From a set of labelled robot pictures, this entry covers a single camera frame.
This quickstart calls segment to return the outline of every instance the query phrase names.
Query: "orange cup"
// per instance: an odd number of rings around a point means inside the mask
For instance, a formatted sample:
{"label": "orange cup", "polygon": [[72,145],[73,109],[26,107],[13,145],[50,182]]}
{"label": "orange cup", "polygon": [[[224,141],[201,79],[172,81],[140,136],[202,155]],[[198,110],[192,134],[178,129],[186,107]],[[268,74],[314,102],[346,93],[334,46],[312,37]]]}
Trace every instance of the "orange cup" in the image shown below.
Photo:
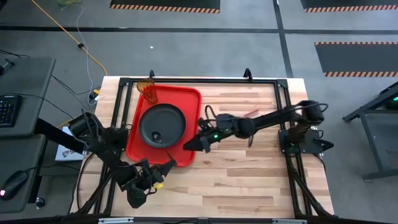
{"label": "orange cup", "polygon": [[157,95],[155,89],[155,82],[151,78],[139,80],[137,83],[138,91],[143,95],[144,99],[150,105],[157,103]]}

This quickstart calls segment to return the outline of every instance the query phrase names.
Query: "red tray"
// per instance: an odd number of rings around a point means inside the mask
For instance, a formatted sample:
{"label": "red tray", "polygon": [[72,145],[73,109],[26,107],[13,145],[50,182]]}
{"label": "red tray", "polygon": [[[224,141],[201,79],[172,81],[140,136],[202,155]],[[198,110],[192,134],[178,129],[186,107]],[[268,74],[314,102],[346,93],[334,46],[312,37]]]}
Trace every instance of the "red tray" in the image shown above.
{"label": "red tray", "polygon": [[[195,152],[185,151],[183,145],[191,140],[198,130],[200,117],[201,94],[197,89],[180,86],[155,85],[157,103],[168,103],[178,107],[185,116],[186,127],[182,138],[172,147],[167,148],[170,155],[177,161],[177,166],[189,166],[195,158]],[[157,149],[147,145],[139,134],[139,120],[149,105],[141,95],[138,99],[134,121],[127,142],[126,153],[133,161],[147,158],[151,164],[163,164],[170,160],[164,149]]]}

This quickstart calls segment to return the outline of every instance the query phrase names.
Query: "orange cable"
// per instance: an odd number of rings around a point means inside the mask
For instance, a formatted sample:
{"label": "orange cable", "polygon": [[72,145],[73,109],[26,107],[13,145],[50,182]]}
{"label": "orange cable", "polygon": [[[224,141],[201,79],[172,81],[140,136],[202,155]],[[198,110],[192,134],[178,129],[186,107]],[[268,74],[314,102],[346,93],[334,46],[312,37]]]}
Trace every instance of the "orange cable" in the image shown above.
{"label": "orange cable", "polygon": [[[34,0],[31,0],[33,2],[33,4],[35,4],[47,17],[49,17],[56,25],[59,26],[59,28],[61,28],[64,32],[66,32],[77,44],[80,44],[80,42],[78,40],[76,40],[76,38],[74,36],[72,36],[65,28],[63,28],[61,26],[61,24],[59,24],[53,17],[51,17],[43,8],[41,8],[39,6],[39,4],[37,4]],[[108,76],[108,73],[104,67],[104,65],[102,65],[99,61],[97,61],[97,59],[95,59],[93,56],[91,56],[90,53],[88,53],[88,51],[82,47],[82,49],[86,52],[86,54],[88,54],[88,56],[90,56],[91,59],[93,59],[98,65],[101,66],[101,68],[104,70],[105,76]]]}

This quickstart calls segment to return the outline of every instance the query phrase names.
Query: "yellow connector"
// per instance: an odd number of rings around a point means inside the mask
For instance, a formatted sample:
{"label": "yellow connector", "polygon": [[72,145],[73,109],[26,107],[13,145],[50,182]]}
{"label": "yellow connector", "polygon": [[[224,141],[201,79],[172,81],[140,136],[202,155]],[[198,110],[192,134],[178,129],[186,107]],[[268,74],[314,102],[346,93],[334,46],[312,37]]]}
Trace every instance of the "yellow connector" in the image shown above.
{"label": "yellow connector", "polygon": [[161,189],[164,185],[162,183],[158,183],[154,185],[154,188],[157,189]]}

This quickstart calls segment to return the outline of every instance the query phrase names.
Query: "black metal frame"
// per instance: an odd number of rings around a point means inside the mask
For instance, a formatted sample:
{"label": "black metal frame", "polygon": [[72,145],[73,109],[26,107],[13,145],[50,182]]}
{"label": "black metal frame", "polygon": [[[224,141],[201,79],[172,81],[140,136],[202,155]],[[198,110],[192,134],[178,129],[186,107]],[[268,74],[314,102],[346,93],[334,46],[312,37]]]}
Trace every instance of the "black metal frame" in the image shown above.
{"label": "black metal frame", "polygon": [[[282,100],[280,96],[280,89],[283,89],[285,102],[287,105],[291,105],[290,95],[289,95],[289,87],[287,85],[286,79],[253,79],[251,72],[249,69],[245,71],[245,78],[241,79],[233,79],[233,78],[157,78],[155,77],[155,81],[157,83],[252,83],[252,84],[271,84],[274,87],[275,91],[275,100],[277,103],[277,108],[282,108]],[[138,82],[140,78],[120,78],[118,93],[116,95],[114,113],[112,117],[111,125],[115,126],[118,120],[119,108],[121,106],[121,97],[123,94],[124,87],[127,86],[127,96],[124,104],[123,115],[121,118],[121,126],[126,125],[127,115],[129,111],[132,86],[134,82]],[[280,124],[281,129],[286,129],[285,124]],[[294,218],[283,219],[283,218],[199,218],[199,217],[127,217],[121,218],[126,222],[143,222],[143,223],[172,223],[172,222],[195,222],[197,224],[212,224],[212,223],[326,223],[326,224],[341,224],[341,223],[350,223],[350,224],[371,224],[371,223],[379,223],[379,222],[368,222],[362,220],[349,220],[344,218],[338,218],[336,216],[324,215],[322,216],[313,216],[311,214],[311,204],[316,208],[320,208],[320,204],[316,203],[315,197],[311,194],[305,183],[305,174],[303,172],[303,163],[300,154],[296,155],[297,167],[298,169],[289,169],[292,167],[291,157],[285,153],[286,165],[288,170],[288,178],[290,184],[290,193],[292,196],[292,204],[294,209]],[[113,179],[112,173],[108,171],[106,166],[103,166],[103,170],[101,172],[102,181],[99,182],[99,187],[95,190],[95,193],[90,197],[88,203],[85,203],[84,212],[71,213],[66,216],[59,217],[47,217],[47,218],[30,218],[30,219],[21,219],[21,220],[10,220],[10,221],[0,221],[0,223],[40,223],[40,224],[50,224],[50,223],[106,223],[104,218],[113,218],[111,216],[111,209],[114,198],[114,188],[116,186],[116,181]],[[111,185],[109,188],[108,199],[106,202],[106,207],[103,213],[100,213],[100,205],[102,202],[102,191],[104,190],[104,182],[111,181]],[[300,188],[305,191],[309,198],[305,198],[305,214],[303,214],[299,207],[299,201],[297,198],[297,191],[295,187],[295,182],[297,182]],[[93,214],[87,214],[91,207],[95,204],[95,209]]]}
{"label": "black metal frame", "polygon": [[[274,92],[275,92],[275,100],[277,103],[277,109],[282,109],[282,98],[280,95],[280,90],[283,90],[284,93],[284,98],[285,98],[285,104],[286,105],[291,105],[290,102],[290,95],[289,95],[289,87],[287,84],[286,79],[253,79],[252,74],[250,69],[246,69],[244,72],[244,78],[240,79],[233,79],[233,78],[157,78],[154,77],[156,83],[242,83],[242,84],[247,84],[247,83],[252,83],[252,84],[270,84],[273,85],[274,87]],[[121,126],[125,126],[127,122],[127,115],[129,111],[129,105],[130,105],[130,99],[131,99],[131,93],[132,93],[132,86],[134,82],[138,82],[140,78],[120,78],[119,80],[119,85],[118,85],[118,92],[116,95],[116,100],[115,100],[115,106],[114,106],[114,111],[113,111],[113,117],[112,117],[112,122],[111,125],[115,126],[117,123],[118,119],[118,114],[119,114],[119,108],[121,106],[121,98],[122,98],[122,93],[124,90],[124,87],[127,86],[127,95],[126,95],[126,100],[124,104],[124,110],[123,110],[123,115],[121,118]],[[280,124],[280,128],[282,130],[286,130],[285,124]],[[288,159],[289,156],[285,155],[286,158],[286,165],[288,166]],[[297,167],[298,167],[298,174],[301,177],[303,183],[306,185],[305,181],[305,173],[304,173],[304,168],[303,168],[303,162],[301,155],[298,154],[296,156],[297,160]],[[104,180],[104,177],[106,174],[108,174],[108,168],[103,165],[102,171],[101,171],[101,176],[100,176],[100,183]],[[297,190],[295,187],[295,180],[293,178],[293,172],[288,170],[288,178],[289,178],[289,184],[290,184],[290,193],[292,196],[292,203],[293,203],[293,209],[294,209],[294,214],[296,215],[302,215],[302,212],[299,207],[299,200],[297,198]],[[108,192],[108,199],[106,202],[106,206],[103,210],[102,214],[109,215],[111,216],[111,209],[112,209],[112,204],[113,204],[113,198],[114,198],[114,188],[116,186],[115,180],[112,178],[111,179],[111,185],[109,188]],[[304,196],[304,201],[305,201],[305,214],[306,215],[311,215],[312,214],[312,209],[310,202],[308,201],[308,198]],[[102,202],[102,194],[98,197],[98,200],[95,202],[95,207],[94,207],[94,214],[99,214],[101,210],[101,202]],[[156,217],[139,217],[140,220],[154,220]],[[180,218],[167,218],[167,221],[178,221],[181,220]],[[254,218],[254,219],[245,219],[245,220],[250,220],[251,222],[265,222],[269,221],[270,219],[266,218]]]}
{"label": "black metal frame", "polygon": [[391,113],[391,111],[376,110],[376,109],[392,101],[397,96],[398,96],[398,82],[395,82],[385,90],[381,91],[380,95],[377,98],[373,99],[369,103],[366,103],[360,108],[354,110],[349,115],[343,117],[343,120],[346,123],[349,123],[355,118],[361,119],[363,128],[366,133],[366,137],[368,139],[370,148],[372,150],[374,159],[376,161],[377,168],[379,170],[378,172],[363,175],[362,176],[363,180],[373,180],[373,179],[378,179],[383,177],[393,177],[398,175],[398,169],[391,169],[391,164],[387,152],[384,149],[378,149],[376,147],[376,144],[374,143],[374,135],[368,124],[369,113]]}

